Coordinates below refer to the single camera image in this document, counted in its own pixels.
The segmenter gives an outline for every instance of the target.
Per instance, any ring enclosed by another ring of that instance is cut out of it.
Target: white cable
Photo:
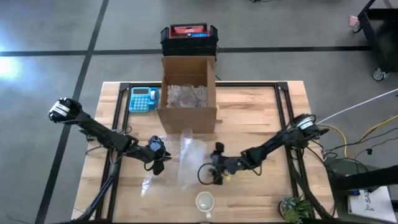
[[[386,95],[388,95],[388,94],[390,94],[390,93],[393,93],[393,92],[395,92],[395,91],[397,91],[397,90],[398,90],[398,89],[391,90],[391,91],[389,91],[389,92],[387,92],[387,93],[383,93],[383,94],[381,94],[381,95],[379,95],[379,96],[376,96],[376,97],[374,97],[374,98],[371,98],[370,100],[366,100],[366,101],[364,101],[364,102],[362,102],[362,103],[358,103],[358,104],[355,105],[355,106],[352,106],[352,107],[350,107],[350,108],[344,109],[344,110],[342,110],[342,111],[340,111],[340,112],[337,112],[337,113],[335,113],[335,114],[333,114],[333,115],[331,115],[331,116],[329,116],[329,117],[327,117],[327,118],[325,118],[325,119],[323,119],[323,120],[317,122],[317,124],[320,124],[320,123],[322,123],[322,122],[324,122],[324,121],[326,121],[326,120],[328,120],[328,119],[330,119],[330,118],[332,118],[332,117],[334,117],[334,116],[336,116],[336,115],[339,115],[339,114],[341,114],[341,113],[344,113],[345,111],[349,111],[349,110],[351,110],[351,109],[353,109],[353,108],[355,108],[355,107],[357,107],[357,106],[364,105],[365,103],[369,103],[369,102],[372,101],[372,100],[378,99],[378,98],[380,98],[380,97],[382,97],[382,96],[386,96]]]

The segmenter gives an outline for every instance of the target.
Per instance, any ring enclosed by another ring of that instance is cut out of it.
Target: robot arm
[[[152,136],[148,145],[139,146],[138,139],[127,134],[119,134],[108,129],[89,114],[85,113],[79,102],[63,98],[59,99],[49,111],[49,119],[54,123],[76,124],[83,133],[95,136],[98,142],[108,150],[120,152],[124,156],[139,159],[144,163],[154,162],[148,170],[159,175],[164,170],[163,162],[171,159],[164,143],[157,136]]]
[[[210,169],[210,172],[213,176],[213,182],[210,184],[222,185],[223,175],[226,171],[229,174],[235,174],[239,170],[253,170],[259,167],[268,154],[283,145],[294,148],[307,147],[309,140],[319,139],[321,135],[329,131],[328,129],[319,129],[314,123],[314,117],[314,115],[309,114],[297,116],[290,126],[279,131],[264,144],[242,151],[239,157],[223,156],[224,144],[217,142],[216,149],[211,154],[213,168]]]

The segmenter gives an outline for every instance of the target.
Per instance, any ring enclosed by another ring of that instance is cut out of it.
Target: calculator display
[[[133,94],[148,94],[148,89],[133,89]]]

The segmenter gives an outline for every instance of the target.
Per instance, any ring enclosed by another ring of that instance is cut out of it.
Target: cup
[[[215,202],[214,196],[210,192],[200,192],[195,200],[199,211],[206,213],[206,218],[211,218],[210,211],[214,208]]]

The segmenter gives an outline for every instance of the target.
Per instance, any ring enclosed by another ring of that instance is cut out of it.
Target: yellow cable
[[[347,146],[346,146],[346,145],[347,145],[347,139],[346,139],[346,136],[344,135],[344,133],[343,133],[340,129],[338,129],[338,128],[332,126],[332,125],[318,124],[318,126],[323,126],[323,127],[331,128],[331,129],[334,129],[335,131],[337,131],[338,133],[340,133],[341,137],[342,137],[343,140],[344,140],[344,155],[346,155],[346,152],[347,152]]]
[[[381,123],[379,123],[379,124],[377,124],[377,125],[375,125],[375,126],[369,128],[369,129],[362,135],[361,139],[359,139],[359,140],[362,141],[363,138],[365,138],[365,136],[367,136],[370,132],[374,131],[376,128],[380,128],[380,126],[385,125],[385,124],[387,124],[388,122],[390,122],[390,121],[392,121],[393,119],[396,119],[396,118],[398,118],[398,115],[395,115],[395,116],[393,116],[392,118],[390,118],[390,119],[388,119],[388,120],[385,120],[385,121],[383,121],[383,122],[381,122]],[[350,156],[352,156],[353,154],[355,154],[356,151],[358,151],[357,148],[354,149],[354,150],[352,150],[352,153],[350,153],[348,156],[347,156],[346,154],[344,154],[344,155],[345,155],[345,157],[350,157]]]

